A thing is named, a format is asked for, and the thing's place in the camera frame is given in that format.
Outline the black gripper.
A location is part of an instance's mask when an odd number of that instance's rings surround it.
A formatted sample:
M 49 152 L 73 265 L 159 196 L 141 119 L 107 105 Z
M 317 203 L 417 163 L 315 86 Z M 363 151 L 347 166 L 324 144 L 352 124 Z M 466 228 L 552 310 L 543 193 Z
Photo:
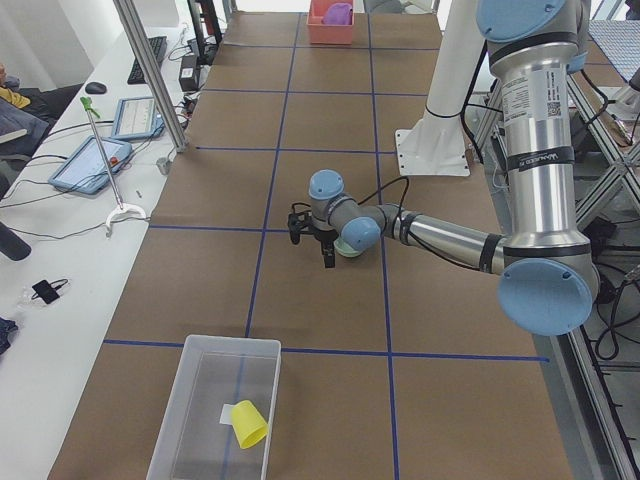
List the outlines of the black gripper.
M 323 229 L 316 226 L 312 221 L 308 222 L 309 233 L 321 243 L 321 253 L 324 261 L 324 267 L 327 269 L 335 267 L 335 246 L 334 242 L 338 238 L 338 232 L 335 229 Z

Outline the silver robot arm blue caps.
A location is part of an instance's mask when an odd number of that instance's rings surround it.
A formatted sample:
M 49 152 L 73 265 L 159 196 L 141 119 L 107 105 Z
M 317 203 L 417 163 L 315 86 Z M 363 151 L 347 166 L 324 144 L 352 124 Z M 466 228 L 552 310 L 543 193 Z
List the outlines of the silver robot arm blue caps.
M 588 238 L 577 227 L 568 78 L 586 57 L 586 1 L 456 1 L 449 13 L 423 117 L 396 132 L 404 176 L 465 175 L 461 122 L 475 67 L 500 83 L 512 233 L 485 233 L 406 210 L 364 206 L 333 170 L 309 183 L 309 209 L 291 213 L 290 237 L 313 235 L 327 267 L 389 237 L 457 266 L 499 276 L 498 300 L 537 335 L 570 332 L 589 317 L 599 288 Z

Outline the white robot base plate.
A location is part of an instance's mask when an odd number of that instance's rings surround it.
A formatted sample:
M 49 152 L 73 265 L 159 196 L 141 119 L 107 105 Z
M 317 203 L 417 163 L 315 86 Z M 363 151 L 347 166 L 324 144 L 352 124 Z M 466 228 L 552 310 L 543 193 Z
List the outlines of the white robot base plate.
M 470 175 L 460 127 L 454 130 L 399 129 L 395 132 L 399 173 L 404 176 Z

